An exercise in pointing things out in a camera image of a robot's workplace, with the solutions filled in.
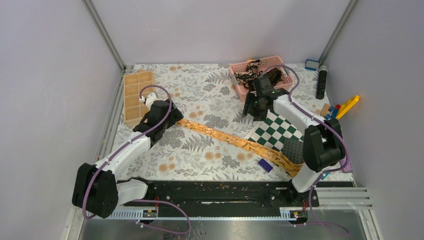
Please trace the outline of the yellow patterned tie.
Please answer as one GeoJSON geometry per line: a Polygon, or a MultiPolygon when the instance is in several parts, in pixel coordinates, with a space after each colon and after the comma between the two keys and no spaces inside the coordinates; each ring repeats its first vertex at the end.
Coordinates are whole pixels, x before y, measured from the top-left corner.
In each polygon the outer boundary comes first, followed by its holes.
{"type": "Polygon", "coordinates": [[[207,135],[219,141],[228,143],[250,153],[256,154],[262,157],[263,159],[266,159],[272,162],[273,164],[279,166],[292,178],[294,178],[299,173],[302,166],[304,165],[303,162],[293,163],[283,153],[267,146],[261,145],[257,142],[249,141],[244,138],[227,134],[188,119],[183,118],[182,120],[178,121],[177,124],[197,133],[207,135]]]}

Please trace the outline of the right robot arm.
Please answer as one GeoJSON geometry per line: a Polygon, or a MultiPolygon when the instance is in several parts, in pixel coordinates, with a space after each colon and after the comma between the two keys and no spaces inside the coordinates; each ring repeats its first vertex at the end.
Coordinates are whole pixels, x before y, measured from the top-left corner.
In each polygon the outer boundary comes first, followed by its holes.
{"type": "Polygon", "coordinates": [[[269,78],[259,77],[253,81],[254,91],[246,95],[242,114],[251,115],[254,121],[264,121],[268,112],[286,118],[303,132],[302,158],[304,165],[292,178],[292,189],[287,191],[287,201],[293,206],[301,205],[306,191],[316,185],[322,173],[346,157],[341,126],[337,119],[324,120],[297,104],[283,88],[275,89],[269,78]]]}

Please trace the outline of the wooden compartment tray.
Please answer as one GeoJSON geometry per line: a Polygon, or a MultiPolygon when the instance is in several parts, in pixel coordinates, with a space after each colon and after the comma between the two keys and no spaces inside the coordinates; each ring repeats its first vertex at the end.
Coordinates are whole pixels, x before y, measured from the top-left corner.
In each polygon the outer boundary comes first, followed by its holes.
{"type": "Polygon", "coordinates": [[[123,122],[129,128],[139,124],[144,115],[149,111],[141,102],[140,91],[156,83],[152,71],[140,70],[123,77],[123,122]]]}

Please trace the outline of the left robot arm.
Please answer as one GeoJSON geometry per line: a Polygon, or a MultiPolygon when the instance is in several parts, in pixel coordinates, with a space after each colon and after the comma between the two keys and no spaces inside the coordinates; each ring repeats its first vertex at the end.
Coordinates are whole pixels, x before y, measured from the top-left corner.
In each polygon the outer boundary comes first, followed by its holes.
{"type": "Polygon", "coordinates": [[[118,178],[183,117],[169,99],[154,100],[149,111],[116,151],[94,164],[84,163],[78,168],[71,203],[103,219],[108,218],[116,206],[134,200],[144,206],[152,204],[155,192],[148,187],[145,179],[136,177],[119,183],[118,178]]]}

